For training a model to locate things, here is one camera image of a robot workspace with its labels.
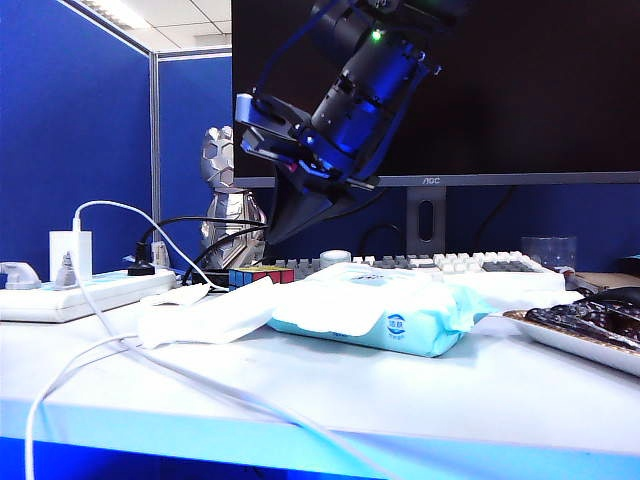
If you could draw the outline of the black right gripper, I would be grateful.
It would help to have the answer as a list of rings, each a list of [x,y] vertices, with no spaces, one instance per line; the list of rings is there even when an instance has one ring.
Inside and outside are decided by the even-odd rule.
[[[406,38],[326,40],[341,70],[312,114],[292,108],[298,152],[287,175],[276,168],[265,240],[278,244],[351,206],[351,185],[369,189],[406,108],[431,72],[427,54]]]

